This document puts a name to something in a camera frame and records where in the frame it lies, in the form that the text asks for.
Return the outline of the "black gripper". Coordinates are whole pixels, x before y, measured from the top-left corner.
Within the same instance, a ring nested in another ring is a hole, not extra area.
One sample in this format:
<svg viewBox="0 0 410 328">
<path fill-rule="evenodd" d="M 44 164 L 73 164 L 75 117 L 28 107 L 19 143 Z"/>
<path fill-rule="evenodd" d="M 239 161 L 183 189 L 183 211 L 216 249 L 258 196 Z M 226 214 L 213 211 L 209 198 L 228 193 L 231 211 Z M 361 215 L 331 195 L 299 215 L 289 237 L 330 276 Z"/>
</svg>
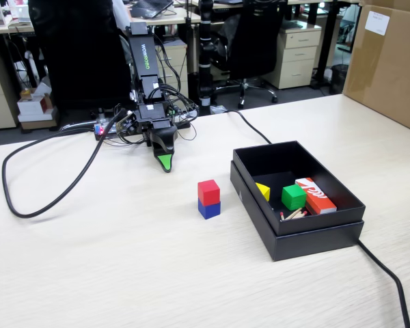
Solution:
<svg viewBox="0 0 410 328">
<path fill-rule="evenodd" d="M 148 120 L 139 123 L 147 146 L 152 145 L 155 159 L 165 173 L 172 171 L 172 158 L 177 128 L 169 119 Z"/>
</svg>

